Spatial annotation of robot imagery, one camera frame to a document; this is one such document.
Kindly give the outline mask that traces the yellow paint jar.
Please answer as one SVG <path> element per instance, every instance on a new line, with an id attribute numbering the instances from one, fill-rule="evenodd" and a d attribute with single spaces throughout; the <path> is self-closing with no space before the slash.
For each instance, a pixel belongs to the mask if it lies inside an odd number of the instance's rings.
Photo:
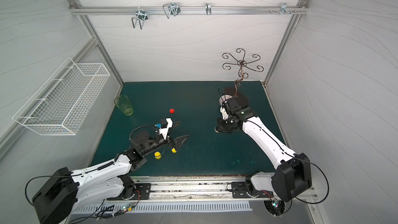
<path id="1" fill-rule="evenodd" d="M 156 158 L 157 160 L 159 160 L 159 159 L 161 159 L 162 154 L 161 154 L 159 151 L 156 151 L 156 152 L 154 153 L 154 156 L 155 156 L 155 158 Z"/>

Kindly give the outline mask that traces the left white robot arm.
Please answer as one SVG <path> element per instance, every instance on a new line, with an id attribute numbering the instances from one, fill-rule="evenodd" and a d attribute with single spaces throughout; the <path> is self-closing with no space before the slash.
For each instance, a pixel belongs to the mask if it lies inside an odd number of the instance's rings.
<path id="1" fill-rule="evenodd" d="M 106 199 L 129 200 L 137 187 L 129 173 L 142 167 L 146 156 L 168 146 L 177 152 L 189 138 L 172 138 L 170 132 L 180 122 L 170 118 L 155 125 L 141 125 L 129 135 L 130 147 L 100 164 L 70 171 L 57 170 L 29 202 L 34 206 L 41 224 L 59 224 L 75 210 Z"/>

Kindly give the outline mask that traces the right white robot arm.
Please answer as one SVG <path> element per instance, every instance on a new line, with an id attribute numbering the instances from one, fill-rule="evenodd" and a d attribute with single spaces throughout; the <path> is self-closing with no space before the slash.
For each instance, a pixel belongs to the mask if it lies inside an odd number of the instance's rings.
<path id="1" fill-rule="evenodd" d="M 237 98 L 223 95 L 220 100 L 221 118 L 215 130 L 234 133 L 239 130 L 252 138 L 272 163 L 275 173 L 270 176 L 257 172 L 247 177 L 247 193 L 273 192 L 282 201 L 289 202 L 312 186 L 309 158 L 282 143 L 262 122 L 251 108 L 243 107 Z"/>

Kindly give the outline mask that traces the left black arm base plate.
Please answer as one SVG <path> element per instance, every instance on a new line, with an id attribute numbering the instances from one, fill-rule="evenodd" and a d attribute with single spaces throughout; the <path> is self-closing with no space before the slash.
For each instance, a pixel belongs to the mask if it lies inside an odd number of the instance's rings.
<path id="1" fill-rule="evenodd" d="M 107 198 L 107 201 L 133 201 L 148 200 L 151 190 L 150 183 L 139 183 L 131 189 L 124 190 L 121 195 L 115 198 Z"/>

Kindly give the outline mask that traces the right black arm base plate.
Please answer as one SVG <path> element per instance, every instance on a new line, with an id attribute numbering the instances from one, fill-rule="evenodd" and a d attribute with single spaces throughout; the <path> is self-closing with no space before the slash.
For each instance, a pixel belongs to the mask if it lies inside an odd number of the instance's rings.
<path id="1" fill-rule="evenodd" d="M 273 192 L 256 190 L 250 183 L 243 181 L 235 181 L 227 185 L 227 191 L 232 193 L 234 199 L 272 199 L 274 197 Z"/>

